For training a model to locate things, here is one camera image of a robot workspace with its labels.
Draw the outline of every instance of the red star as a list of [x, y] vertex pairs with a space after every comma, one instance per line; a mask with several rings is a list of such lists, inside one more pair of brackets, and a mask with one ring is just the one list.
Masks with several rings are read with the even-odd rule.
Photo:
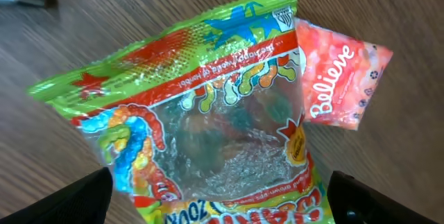
[[80, 97], [88, 99], [90, 94], [97, 94], [103, 96], [102, 83], [108, 80], [108, 77], [93, 76], [87, 72], [82, 73], [82, 80], [77, 80], [72, 85], [82, 87]]
[[277, 133], [282, 135], [285, 139], [290, 140], [290, 137], [294, 132], [296, 132], [296, 123], [293, 121], [293, 119], [287, 119], [287, 126], [283, 128], [278, 128]]

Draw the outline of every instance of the wooden table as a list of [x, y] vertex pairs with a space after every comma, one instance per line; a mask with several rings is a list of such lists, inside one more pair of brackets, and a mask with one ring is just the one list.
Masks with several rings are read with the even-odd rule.
[[[58, 0], [0, 8], [0, 217], [99, 168], [81, 135], [25, 89], [234, 0]], [[299, 0], [298, 16], [394, 50], [359, 131], [306, 125], [325, 181], [342, 170], [444, 222], [443, 0]], [[143, 223], [114, 194], [108, 223]]]

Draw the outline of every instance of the crinkled plastic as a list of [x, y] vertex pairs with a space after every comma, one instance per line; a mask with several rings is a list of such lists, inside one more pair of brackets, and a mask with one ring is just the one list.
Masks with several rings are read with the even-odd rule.
[[148, 223], [332, 223], [300, 125], [296, 0], [240, 0], [30, 88]]
[[305, 121], [357, 130], [393, 52], [296, 19]]

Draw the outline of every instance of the pink candy packet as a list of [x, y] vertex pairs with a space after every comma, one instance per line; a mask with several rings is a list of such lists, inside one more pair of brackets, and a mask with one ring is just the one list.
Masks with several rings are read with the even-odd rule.
[[357, 130], [393, 52], [296, 21], [305, 121]]

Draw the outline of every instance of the star graphic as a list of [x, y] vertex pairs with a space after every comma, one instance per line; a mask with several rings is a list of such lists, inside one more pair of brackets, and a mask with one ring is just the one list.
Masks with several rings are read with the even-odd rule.
[[256, 44], [256, 38], [250, 29], [251, 22], [255, 21], [257, 17], [253, 10], [253, 4], [247, 5], [246, 8], [252, 10], [252, 17], [245, 16], [245, 10], [243, 6], [237, 6], [232, 9], [229, 19], [208, 19], [205, 20], [206, 24], [222, 31], [220, 38], [216, 41], [214, 49], [224, 45], [231, 37], [237, 35], [245, 40]]
[[77, 80], [72, 83], [72, 85], [82, 87], [80, 92], [81, 98], [88, 99], [90, 94], [104, 95], [102, 83], [108, 80], [108, 77], [98, 77], [87, 72], [83, 72], [81, 76], [82, 80]]
[[278, 21], [271, 15], [271, 13], [267, 15], [261, 15], [261, 17], [259, 17], [257, 22], [253, 24], [252, 27], [263, 28], [265, 38], [268, 38], [273, 29], [280, 31]]
[[286, 140], [290, 140], [290, 137], [296, 132], [297, 128], [298, 127], [293, 119], [287, 119], [287, 126], [278, 128], [276, 132], [279, 135], [282, 135]]

